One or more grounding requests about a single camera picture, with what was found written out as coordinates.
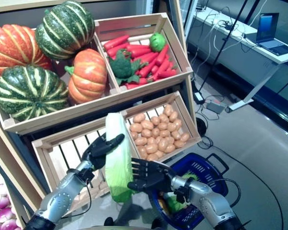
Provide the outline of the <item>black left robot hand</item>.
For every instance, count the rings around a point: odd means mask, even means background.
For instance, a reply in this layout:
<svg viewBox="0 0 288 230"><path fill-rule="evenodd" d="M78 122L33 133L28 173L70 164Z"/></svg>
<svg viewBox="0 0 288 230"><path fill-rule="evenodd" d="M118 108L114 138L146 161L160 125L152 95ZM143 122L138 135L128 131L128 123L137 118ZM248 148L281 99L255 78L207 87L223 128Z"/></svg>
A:
<svg viewBox="0 0 288 230"><path fill-rule="evenodd" d="M106 133L95 139L84 151L83 161L88 161L92 171L99 170L106 163L106 155L113 151L125 138L124 134L118 134L111 140L106 140Z"/></svg>

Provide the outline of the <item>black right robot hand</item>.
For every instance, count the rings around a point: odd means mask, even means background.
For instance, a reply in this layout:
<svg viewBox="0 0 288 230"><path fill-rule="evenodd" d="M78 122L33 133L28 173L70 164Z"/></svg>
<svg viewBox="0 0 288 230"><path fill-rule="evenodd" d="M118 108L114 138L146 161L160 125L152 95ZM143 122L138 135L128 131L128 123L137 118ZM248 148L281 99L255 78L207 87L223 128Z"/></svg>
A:
<svg viewBox="0 0 288 230"><path fill-rule="evenodd" d="M128 188L136 192L172 192L171 182L176 173L167 165L157 161L132 158L133 181Z"/></svg>

